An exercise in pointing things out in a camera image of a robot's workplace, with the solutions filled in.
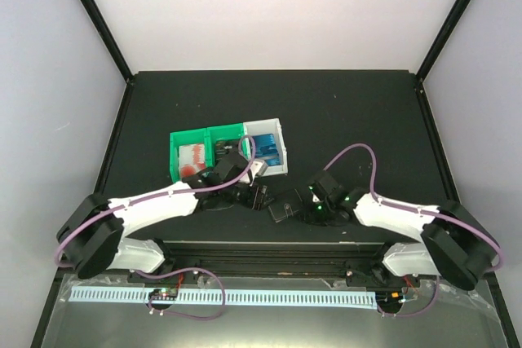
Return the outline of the green bin with black cards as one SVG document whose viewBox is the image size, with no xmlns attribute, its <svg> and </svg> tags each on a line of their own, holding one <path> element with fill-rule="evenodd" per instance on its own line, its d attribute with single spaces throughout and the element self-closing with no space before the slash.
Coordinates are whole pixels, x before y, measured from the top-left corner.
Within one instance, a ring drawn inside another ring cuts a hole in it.
<svg viewBox="0 0 522 348">
<path fill-rule="evenodd" d="M 236 141 L 236 147 L 238 147 L 239 140 L 244 134 L 245 127 L 242 123 L 208 127 L 205 138 L 206 165 L 213 166 L 216 164 L 215 151 L 218 142 Z"/>
</svg>

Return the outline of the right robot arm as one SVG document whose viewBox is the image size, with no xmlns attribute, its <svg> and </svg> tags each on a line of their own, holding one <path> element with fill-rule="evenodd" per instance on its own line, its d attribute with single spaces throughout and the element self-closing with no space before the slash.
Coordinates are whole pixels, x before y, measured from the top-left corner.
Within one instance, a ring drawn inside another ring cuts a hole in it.
<svg viewBox="0 0 522 348">
<path fill-rule="evenodd" d="M 440 277 L 471 291 L 500 261 L 498 242 L 462 205 L 415 205 L 344 187 L 326 170 L 299 187 L 302 220 L 334 227 L 353 224 L 393 232 L 402 241 L 388 241 L 362 272 L 378 285 L 414 275 Z"/>
</svg>

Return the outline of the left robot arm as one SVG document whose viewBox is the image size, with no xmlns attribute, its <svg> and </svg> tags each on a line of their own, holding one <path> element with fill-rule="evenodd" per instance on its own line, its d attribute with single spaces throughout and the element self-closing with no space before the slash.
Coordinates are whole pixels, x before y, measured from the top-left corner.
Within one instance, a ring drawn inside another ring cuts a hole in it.
<svg viewBox="0 0 522 348">
<path fill-rule="evenodd" d="M 225 204 L 262 209 L 266 192 L 255 180 L 267 168 L 261 159 L 248 160 L 234 152 L 157 191 L 112 199 L 90 194 L 58 230 L 55 263 L 73 268 L 83 280 L 106 270 L 127 269 L 165 282 L 174 275 L 175 262 L 163 241 L 137 240 L 132 234 Z"/>
</svg>

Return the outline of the white bin with blue cards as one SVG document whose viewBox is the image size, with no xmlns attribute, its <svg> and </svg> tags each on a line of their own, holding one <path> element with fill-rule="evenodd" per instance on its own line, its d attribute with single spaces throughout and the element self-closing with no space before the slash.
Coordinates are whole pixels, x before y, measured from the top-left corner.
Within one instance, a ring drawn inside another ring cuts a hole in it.
<svg viewBox="0 0 522 348">
<path fill-rule="evenodd" d="M 278 118 L 243 123 L 244 133 L 255 142 L 254 156 L 265 161 L 264 177 L 288 174 L 288 159 L 281 122 Z"/>
</svg>

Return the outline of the green bin with red cards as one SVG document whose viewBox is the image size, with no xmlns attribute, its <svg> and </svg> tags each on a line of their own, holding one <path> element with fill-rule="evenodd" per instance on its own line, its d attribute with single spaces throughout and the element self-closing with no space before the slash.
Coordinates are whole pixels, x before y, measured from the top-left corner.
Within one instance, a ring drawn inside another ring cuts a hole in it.
<svg viewBox="0 0 522 348">
<path fill-rule="evenodd" d="M 213 152 L 207 128 L 170 134 L 170 176 L 174 183 L 211 167 Z"/>
</svg>

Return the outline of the black card holder wallet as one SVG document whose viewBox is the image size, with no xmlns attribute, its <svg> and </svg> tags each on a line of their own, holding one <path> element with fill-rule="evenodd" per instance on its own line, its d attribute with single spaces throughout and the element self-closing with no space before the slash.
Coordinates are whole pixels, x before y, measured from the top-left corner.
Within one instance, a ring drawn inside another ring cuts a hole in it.
<svg viewBox="0 0 522 348">
<path fill-rule="evenodd" d="M 287 219 L 303 221 L 307 215 L 309 199 L 309 194 L 303 189 L 290 189 L 275 196 L 268 206 L 268 213 L 275 223 Z"/>
</svg>

